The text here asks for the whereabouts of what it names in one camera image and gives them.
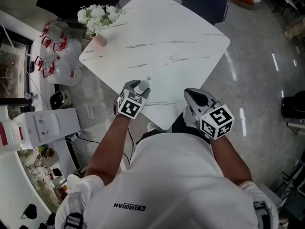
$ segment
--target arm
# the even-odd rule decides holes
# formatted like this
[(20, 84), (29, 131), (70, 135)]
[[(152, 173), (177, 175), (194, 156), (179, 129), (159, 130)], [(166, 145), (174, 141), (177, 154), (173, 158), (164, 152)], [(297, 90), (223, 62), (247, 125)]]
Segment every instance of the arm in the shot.
[(252, 181), (248, 166), (225, 136), (217, 140), (211, 139), (211, 146), (216, 162), (225, 178), (228, 178), (236, 185), (240, 185), (245, 181)]
[(105, 186), (113, 181), (120, 167), (130, 120), (121, 114), (114, 119), (89, 162), (86, 176), (99, 176)]

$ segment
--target pink vase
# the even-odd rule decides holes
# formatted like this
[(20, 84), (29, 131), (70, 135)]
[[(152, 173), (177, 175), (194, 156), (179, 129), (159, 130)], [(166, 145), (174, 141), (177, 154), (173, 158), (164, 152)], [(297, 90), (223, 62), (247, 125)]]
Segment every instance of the pink vase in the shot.
[(107, 40), (100, 34), (91, 34), (92, 42), (95, 42), (98, 46), (104, 47), (107, 45)]

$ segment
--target gray floor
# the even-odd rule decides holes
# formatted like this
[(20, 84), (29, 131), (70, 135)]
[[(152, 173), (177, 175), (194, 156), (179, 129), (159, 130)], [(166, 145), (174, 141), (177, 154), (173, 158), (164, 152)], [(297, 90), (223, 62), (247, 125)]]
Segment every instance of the gray floor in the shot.
[[(121, 0), (121, 6), (128, 1)], [(267, 186), (274, 185), (282, 170), (294, 167), (305, 142), (304, 136), (295, 135), (286, 127), (280, 112), (283, 96), (304, 89), (305, 57), (283, 36), (290, 11), (286, 10), (286, 17), (279, 12), (272, 14), (272, 6), (269, 0), (263, 0), (260, 8), (253, 11), (230, 2), (225, 22), (216, 27), (231, 44), (202, 86), (235, 115), (228, 138), (249, 166), (254, 180)], [(86, 67), (81, 71), (79, 85), (68, 89), (81, 127), (86, 130), (82, 137), (101, 141), (113, 120), (112, 106), (117, 94)], [(189, 113), (186, 119), (191, 121)], [(132, 121), (134, 140), (145, 132), (148, 122), (143, 115)], [(86, 165), (97, 144), (84, 141), (84, 150), (79, 140), (73, 144), (80, 164)], [(127, 137), (125, 153), (129, 155), (130, 151)]]

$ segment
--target white t-shirt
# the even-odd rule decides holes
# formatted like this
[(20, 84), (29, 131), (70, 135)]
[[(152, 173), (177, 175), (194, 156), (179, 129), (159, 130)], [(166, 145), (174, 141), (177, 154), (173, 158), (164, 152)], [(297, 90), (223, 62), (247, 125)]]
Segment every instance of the white t-shirt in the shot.
[[(130, 168), (104, 186), (98, 176), (80, 180), (88, 229), (254, 229), (254, 201), (264, 201), (278, 226), (275, 205), (253, 182), (224, 178), (210, 147), (194, 135), (164, 133), (142, 140)], [(55, 228), (70, 214), (66, 197)]]

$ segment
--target black cable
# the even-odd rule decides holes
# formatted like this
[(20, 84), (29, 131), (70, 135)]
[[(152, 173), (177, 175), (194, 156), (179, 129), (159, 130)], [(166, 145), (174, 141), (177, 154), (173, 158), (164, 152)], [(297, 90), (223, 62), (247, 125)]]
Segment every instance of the black cable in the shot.
[(293, 132), (294, 134), (297, 135), (297, 133), (298, 133), (299, 131), (297, 130), (297, 131), (295, 132), (293, 129), (291, 129), (291, 127), (288, 125), (288, 122), (285, 120), (285, 117), (284, 117), (283, 115), (282, 115), (282, 117), (283, 117), (284, 121), (286, 122), (288, 128), (289, 128), (290, 130), (292, 130), (292, 132)]
[(131, 135), (131, 133), (130, 133), (130, 131), (129, 131), (129, 128), (127, 128), (127, 131), (128, 131), (128, 133), (129, 133), (130, 139), (132, 140), (132, 154), (130, 155), (130, 160), (131, 160), (131, 159), (132, 159), (132, 155), (133, 155), (135, 149), (134, 149), (133, 138), (132, 138), (132, 135)]
[[(81, 139), (81, 140), (84, 140), (84, 141), (87, 141), (87, 142), (91, 142), (91, 143), (98, 143), (98, 144), (100, 144), (99, 142), (96, 142), (96, 141), (91, 141), (91, 140), (87, 140), (87, 139), (84, 139), (84, 138), (80, 138), (79, 137), (79, 135), (76, 135), (77, 136), (77, 138), (79, 138), (79, 139)], [(126, 158), (127, 158), (127, 161), (128, 161), (128, 164), (130, 165), (130, 161), (129, 161), (129, 159), (128, 159), (128, 156), (125, 154), (125, 153), (123, 153), (125, 156), (126, 156)]]

